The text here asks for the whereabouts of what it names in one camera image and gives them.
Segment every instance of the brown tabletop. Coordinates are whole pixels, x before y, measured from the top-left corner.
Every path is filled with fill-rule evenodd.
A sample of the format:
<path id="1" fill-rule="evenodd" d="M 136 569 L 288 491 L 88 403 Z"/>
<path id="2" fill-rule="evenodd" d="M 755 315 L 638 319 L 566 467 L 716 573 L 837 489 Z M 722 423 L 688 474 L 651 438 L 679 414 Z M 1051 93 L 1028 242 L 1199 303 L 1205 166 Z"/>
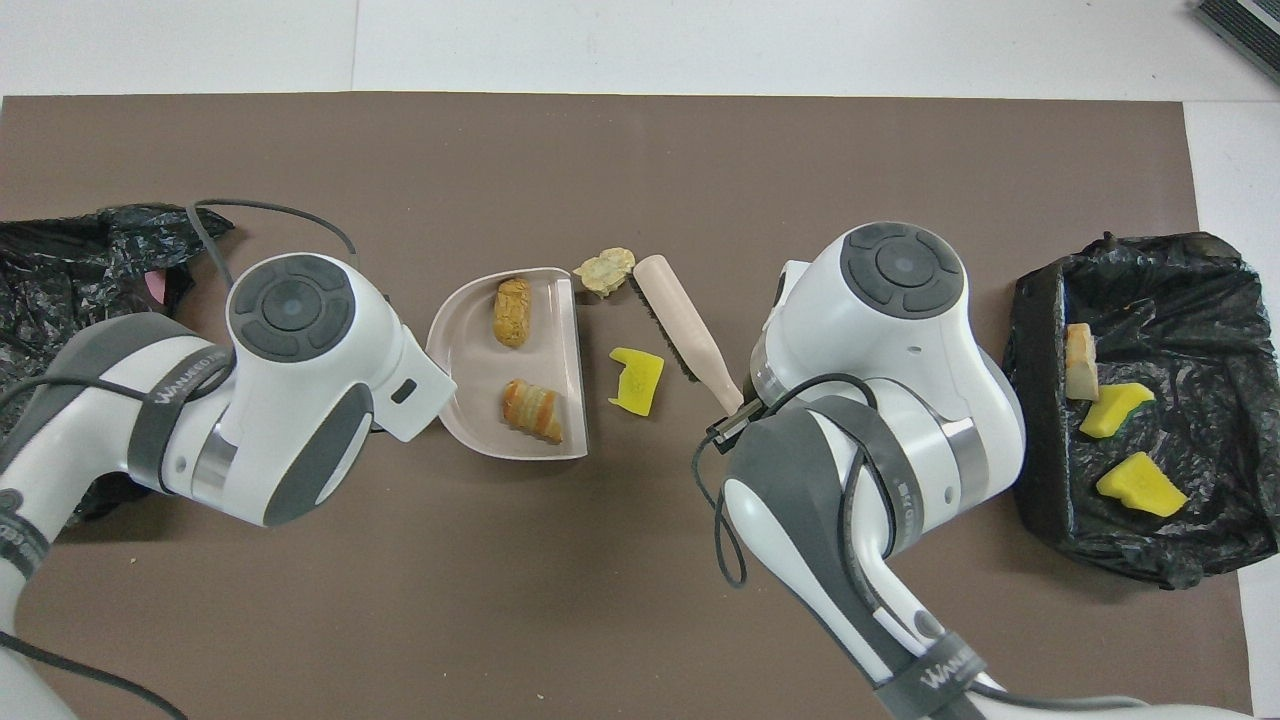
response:
<path id="1" fill-rule="evenodd" d="M 461 284 L 666 254 L 735 375 L 785 260 L 877 219 L 965 260 L 1000 356 L 1011 283 L 1103 231 L 1197 228 L 1181 108 L 1152 102 L 342 94 L 9 97 L 0 219 L 238 196 L 324 215 L 425 340 Z M 233 269 L 339 247 L 229 209 Z M 179 319 L 216 342 L 207 264 Z M 141 682 L 193 719 L 881 717 L 804 607 L 754 561 L 721 579 L 689 475 L 719 418 L 664 375 L 613 407 L 616 346 L 669 357 L 625 288 L 577 309 L 590 455 L 494 460 L 439 423 L 372 437 L 324 507 L 261 529 L 151 497 L 65 533 L 19 606 L 26 639 Z M 708 457 L 714 477 L 723 468 Z M 893 561 L 1015 692 L 1249 710 L 1234 577 L 1162 592 L 1076 565 L 1007 496 Z M 86 719 L 143 717 L 58 671 Z"/>

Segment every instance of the yellow sponge piece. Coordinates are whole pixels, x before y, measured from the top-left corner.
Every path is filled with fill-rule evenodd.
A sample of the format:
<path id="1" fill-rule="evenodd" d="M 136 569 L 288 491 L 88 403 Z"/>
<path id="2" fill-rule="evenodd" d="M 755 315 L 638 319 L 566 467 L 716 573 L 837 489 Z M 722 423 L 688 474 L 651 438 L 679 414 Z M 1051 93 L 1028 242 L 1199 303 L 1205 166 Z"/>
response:
<path id="1" fill-rule="evenodd" d="M 1169 518 L 1187 505 L 1181 493 L 1146 452 L 1134 452 L 1098 480 L 1098 492 L 1125 507 Z"/>
<path id="2" fill-rule="evenodd" d="M 1080 423 L 1080 432 L 1096 438 L 1111 437 L 1139 405 L 1152 400 L 1156 395 L 1142 383 L 1102 386 L 1098 401 L 1089 406 L 1089 414 Z"/>
<path id="3" fill-rule="evenodd" d="M 626 365 L 618 377 L 618 396 L 609 402 L 646 418 L 662 377 L 663 359 L 630 347 L 614 347 L 609 357 Z"/>

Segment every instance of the round button pad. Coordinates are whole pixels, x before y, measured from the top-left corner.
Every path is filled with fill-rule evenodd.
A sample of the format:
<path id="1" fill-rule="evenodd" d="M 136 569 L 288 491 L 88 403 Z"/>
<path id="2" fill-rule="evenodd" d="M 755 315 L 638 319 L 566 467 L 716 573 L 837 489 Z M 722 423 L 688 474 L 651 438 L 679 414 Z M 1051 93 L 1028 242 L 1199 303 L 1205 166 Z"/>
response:
<path id="1" fill-rule="evenodd" d="M 844 240 L 845 283 L 886 315 L 932 318 L 960 299 L 965 282 L 960 258 L 932 232 L 908 223 L 872 223 Z"/>
<path id="2" fill-rule="evenodd" d="M 319 255 L 269 260 L 241 278 L 229 301 L 232 333 L 276 363 L 324 355 L 346 337 L 356 296 L 347 273 Z"/>

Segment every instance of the black trash bag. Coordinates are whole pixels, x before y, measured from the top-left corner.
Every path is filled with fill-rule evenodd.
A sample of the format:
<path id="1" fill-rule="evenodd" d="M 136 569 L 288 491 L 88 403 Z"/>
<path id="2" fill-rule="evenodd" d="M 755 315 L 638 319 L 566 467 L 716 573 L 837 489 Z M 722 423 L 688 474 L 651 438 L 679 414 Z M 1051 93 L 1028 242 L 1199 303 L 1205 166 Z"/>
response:
<path id="1" fill-rule="evenodd" d="M 1156 395 L 1111 438 L 1083 434 L 1091 404 L 1064 396 L 1068 323 L 1089 324 L 1101 383 Z M 1014 486 L 1023 524 L 1069 557 L 1166 589 L 1274 555 L 1280 380 L 1270 338 L 1257 273 L 1207 233 L 1107 233 L 1020 278 L 1005 372 L 1027 418 Z M 1189 497 L 1167 519 L 1094 489 L 1138 451 Z"/>
<path id="2" fill-rule="evenodd" d="M 200 210 L 215 238 L 232 223 Z M 0 391 L 49 368 L 81 329 L 127 313 L 172 315 L 191 288 L 187 261 L 204 251 L 183 208 L 124 205 L 90 215 L 0 223 Z M 165 270 L 164 297 L 152 297 L 146 274 Z M 27 397 L 0 409 L 8 437 Z M 120 477 L 95 483 L 76 511 L 104 515 L 146 489 Z"/>

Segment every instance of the white floor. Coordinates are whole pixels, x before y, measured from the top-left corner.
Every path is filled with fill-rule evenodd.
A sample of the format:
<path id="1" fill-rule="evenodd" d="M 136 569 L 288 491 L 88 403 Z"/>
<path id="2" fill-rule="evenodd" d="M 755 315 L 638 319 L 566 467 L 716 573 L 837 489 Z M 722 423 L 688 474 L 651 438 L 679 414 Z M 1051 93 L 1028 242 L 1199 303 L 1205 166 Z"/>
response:
<path id="1" fill-rule="evenodd" d="M 1201 227 L 1280 318 L 1280 85 L 1185 0 L 0 3 L 0 96 L 349 90 L 1185 101 Z M 1280 717 L 1280 557 L 1240 585 Z"/>

